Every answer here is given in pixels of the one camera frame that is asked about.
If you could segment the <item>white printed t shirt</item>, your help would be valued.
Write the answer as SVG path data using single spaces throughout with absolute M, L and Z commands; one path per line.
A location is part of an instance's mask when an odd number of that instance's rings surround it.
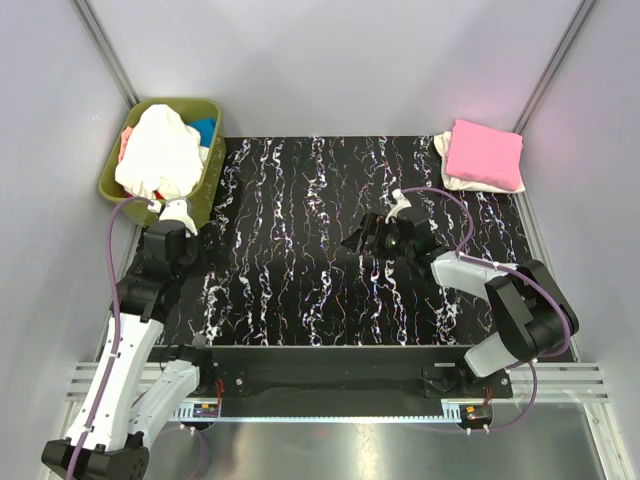
M 186 197 L 202 178 L 209 148 L 200 134 L 167 104 L 153 104 L 132 127 L 123 160 L 115 167 L 115 181 L 134 196 L 165 200 Z

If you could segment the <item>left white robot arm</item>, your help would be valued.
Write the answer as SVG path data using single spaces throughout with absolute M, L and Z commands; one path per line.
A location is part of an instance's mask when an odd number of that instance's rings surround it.
M 114 284 L 107 340 L 87 396 L 62 440 L 46 443 L 41 460 L 64 479 L 141 479 L 149 451 L 188 395 L 215 386 L 212 357 L 179 345 L 160 377 L 138 392 L 146 361 L 181 288 L 203 259 L 192 221 L 159 220 L 143 236 L 130 271 Z

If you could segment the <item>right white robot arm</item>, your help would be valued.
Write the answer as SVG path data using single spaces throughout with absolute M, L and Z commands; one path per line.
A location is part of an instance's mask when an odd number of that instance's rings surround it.
M 379 260 L 405 261 L 425 280 L 480 298 L 489 305 L 496 332 L 471 347 L 454 371 L 454 384 L 476 396 L 490 375 L 541 357 L 563 354 L 579 320 L 547 266 L 489 262 L 457 253 L 403 218 L 368 213 L 341 246 Z

